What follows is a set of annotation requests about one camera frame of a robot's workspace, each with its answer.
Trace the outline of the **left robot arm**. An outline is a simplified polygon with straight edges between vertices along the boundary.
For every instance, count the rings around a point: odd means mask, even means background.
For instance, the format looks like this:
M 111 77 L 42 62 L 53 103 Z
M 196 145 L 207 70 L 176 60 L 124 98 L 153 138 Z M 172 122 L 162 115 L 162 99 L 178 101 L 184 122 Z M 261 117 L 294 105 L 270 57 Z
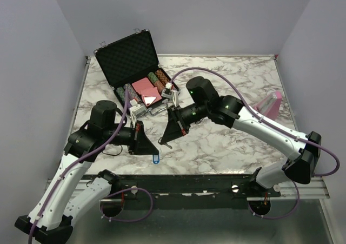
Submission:
M 103 170 L 91 185 L 72 197 L 80 180 L 107 145 L 126 146 L 131 155 L 151 155 L 159 161 L 159 150 L 147 138 L 144 125 L 137 121 L 126 127 L 127 118 L 112 101 L 101 100 L 93 106 L 89 120 L 72 133 L 64 148 L 54 178 L 36 207 L 18 217 L 15 227 L 28 235 L 28 242 L 66 243 L 75 224 L 104 197 L 113 198 L 126 190 L 121 179 Z

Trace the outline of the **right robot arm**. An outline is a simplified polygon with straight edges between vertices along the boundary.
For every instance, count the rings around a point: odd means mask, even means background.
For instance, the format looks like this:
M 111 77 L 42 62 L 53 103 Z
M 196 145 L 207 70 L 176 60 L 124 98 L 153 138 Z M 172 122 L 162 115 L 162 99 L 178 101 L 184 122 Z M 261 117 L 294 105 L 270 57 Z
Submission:
M 190 126 L 207 117 L 213 123 L 248 133 L 277 149 L 286 158 L 270 166 L 260 167 L 253 173 L 249 191 L 261 196 L 274 185 L 292 180 L 309 184 L 320 157 L 321 135 L 290 130 L 265 116 L 247 108 L 237 97 L 220 96 L 212 83 L 197 76 L 190 79 L 186 88 L 193 99 L 187 107 L 168 108 L 168 122 L 159 144 L 185 136 Z

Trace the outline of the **blue plastic key tag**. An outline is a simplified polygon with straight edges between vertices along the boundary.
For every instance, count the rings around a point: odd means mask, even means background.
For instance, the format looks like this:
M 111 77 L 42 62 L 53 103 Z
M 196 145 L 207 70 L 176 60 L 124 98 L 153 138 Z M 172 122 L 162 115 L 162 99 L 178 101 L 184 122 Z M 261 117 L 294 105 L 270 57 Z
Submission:
M 159 164 L 159 162 L 160 162 L 160 155 L 159 154 L 153 155 L 152 156 L 152 162 L 153 162 L 153 164 Z

